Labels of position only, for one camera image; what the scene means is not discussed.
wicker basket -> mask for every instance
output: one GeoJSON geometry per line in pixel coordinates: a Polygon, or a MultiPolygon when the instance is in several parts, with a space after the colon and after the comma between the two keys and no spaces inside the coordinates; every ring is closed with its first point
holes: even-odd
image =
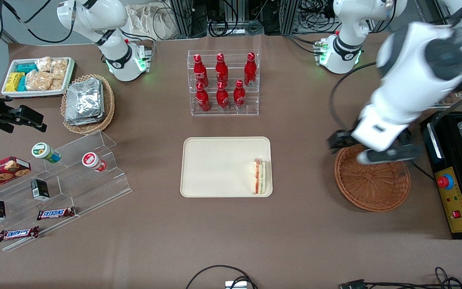
{"type": "Polygon", "coordinates": [[[334,176],[343,195],[354,205],[371,212],[385,212],[401,205],[409,193],[411,178],[403,161],[361,165],[356,156],[362,145],[340,150],[334,176]]]}
{"type": "MultiPolygon", "coordinates": [[[[82,126],[71,126],[66,121],[64,121],[64,126],[73,133],[87,135],[87,134],[95,132],[96,130],[104,130],[110,124],[111,119],[113,118],[113,114],[115,112],[115,98],[113,97],[113,91],[110,87],[110,84],[108,84],[108,81],[104,79],[104,77],[100,75],[92,75],[92,74],[83,75],[82,77],[79,77],[72,82],[82,82],[90,78],[97,78],[101,80],[101,82],[103,83],[104,111],[105,111],[106,117],[101,122],[83,124],[82,126]]],[[[62,106],[60,107],[60,112],[62,113],[62,116],[64,118],[65,118],[66,100],[67,100],[67,91],[64,92],[64,95],[62,96],[62,106]]]]}

teal package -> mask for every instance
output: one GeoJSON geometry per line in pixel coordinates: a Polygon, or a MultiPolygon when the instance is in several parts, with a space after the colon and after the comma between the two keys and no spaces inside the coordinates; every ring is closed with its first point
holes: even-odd
{"type": "Polygon", "coordinates": [[[15,68],[16,72],[24,72],[24,73],[29,73],[30,71],[33,71],[37,69],[37,65],[35,63],[23,63],[23,64],[17,64],[17,68],[15,68]]]}
{"type": "Polygon", "coordinates": [[[17,91],[25,92],[26,91],[26,76],[20,78],[19,86],[17,87],[17,91]]]}

red bottle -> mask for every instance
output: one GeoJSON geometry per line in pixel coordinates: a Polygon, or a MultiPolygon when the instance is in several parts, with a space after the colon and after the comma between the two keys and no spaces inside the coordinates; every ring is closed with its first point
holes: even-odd
{"type": "Polygon", "coordinates": [[[204,88],[208,87],[208,74],[206,72],[206,67],[201,61],[201,56],[196,54],[194,55],[194,74],[196,75],[197,82],[200,82],[204,85],[204,88]]]}
{"type": "Polygon", "coordinates": [[[222,53],[217,54],[217,65],[215,66],[215,72],[217,73],[217,82],[222,82],[224,87],[227,87],[227,65],[224,62],[224,55],[222,53]]]}
{"type": "Polygon", "coordinates": [[[236,81],[233,97],[235,99],[236,110],[243,110],[245,108],[245,89],[243,88],[243,81],[236,81]]]}
{"type": "Polygon", "coordinates": [[[201,107],[202,111],[208,112],[209,110],[211,110],[211,104],[209,103],[208,93],[206,92],[206,90],[204,90],[203,84],[201,82],[198,82],[196,84],[196,88],[197,103],[201,107]]]}
{"type": "Polygon", "coordinates": [[[255,55],[250,52],[247,55],[247,63],[245,64],[245,86],[252,87],[256,85],[256,62],[254,61],[255,55]]]}
{"type": "Polygon", "coordinates": [[[217,83],[217,104],[219,105],[220,112],[227,112],[229,110],[228,94],[223,82],[217,83]]]}

white tray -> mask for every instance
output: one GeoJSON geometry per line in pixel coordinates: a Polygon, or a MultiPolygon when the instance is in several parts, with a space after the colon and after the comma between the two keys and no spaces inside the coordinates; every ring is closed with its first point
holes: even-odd
{"type": "Polygon", "coordinates": [[[183,146],[185,197],[268,197],[272,194],[270,140],[266,137],[190,137],[183,146]],[[266,190],[253,194],[253,160],[266,160],[266,190]]]}
{"type": "Polygon", "coordinates": [[[15,68],[17,68],[18,64],[24,63],[31,63],[35,62],[38,58],[30,58],[30,59],[17,59],[13,60],[10,64],[10,68],[8,69],[7,75],[5,77],[5,82],[3,83],[3,87],[1,88],[1,94],[7,95],[16,99],[19,98],[32,98],[32,97],[46,97],[51,95],[59,95],[61,96],[64,91],[67,90],[67,86],[69,86],[70,78],[72,76],[72,71],[74,70],[74,60],[71,57],[53,57],[53,58],[60,58],[60,59],[67,59],[69,63],[67,64],[67,71],[65,72],[64,76],[64,83],[62,84],[62,88],[59,90],[46,90],[43,92],[6,92],[5,86],[8,82],[8,77],[10,77],[10,73],[15,72],[15,68]]]}

clear acrylic shelf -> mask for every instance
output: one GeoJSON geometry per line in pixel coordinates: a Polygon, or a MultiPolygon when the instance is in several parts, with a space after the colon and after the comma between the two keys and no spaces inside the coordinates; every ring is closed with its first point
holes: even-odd
{"type": "MultiPolygon", "coordinates": [[[[49,234],[81,216],[132,191],[126,175],[117,167],[110,150],[115,142],[105,133],[97,131],[72,141],[57,150],[62,154],[58,163],[32,159],[31,174],[0,186],[0,199],[5,202],[6,218],[0,221],[1,230],[20,230],[40,227],[39,237],[49,234]],[[87,152],[95,152],[106,161],[106,170],[96,172],[81,163],[87,152]],[[32,198],[31,181],[46,181],[50,199],[32,198]],[[76,215],[69,218],[52,218],[37,221],[39,210],[76,207],[76,215]]],[[[2,250],[13,250],[35,238],[18,238],[2,242],[2,250]]]]}
{"type": "Polygon", "coordinates": [[[240,50],[220,50],[220,51],[188,51],[187,57],[188,68],[188,92],[190,95],[190,111],[193,116],[225,116],[225,115],[259,115],[260,112],[260,54],[258,49],[240,49],[240,50]],[[247,54],[255,53],[255,62],[257,66],[256,82],[253,87],[245,87],[245,109],[236,110],[233,100],[233,90],[238,79],[243,80],[244,68],[247,63],[247,54]],[[229,85],[226,91],[229,93],[229,110],[220,112],[217,106],[217,77],[215,66],[217,64],[217,54],[224,55],[225,62],[229,69],[229,85]],[[201,56],[202,63],[206,66],[208,73],[209,85],[205,89],[211,103],[211,110],[204,112],[197,103],[196,98],[196,78],[194,75],[194,55],[201,56]]]}

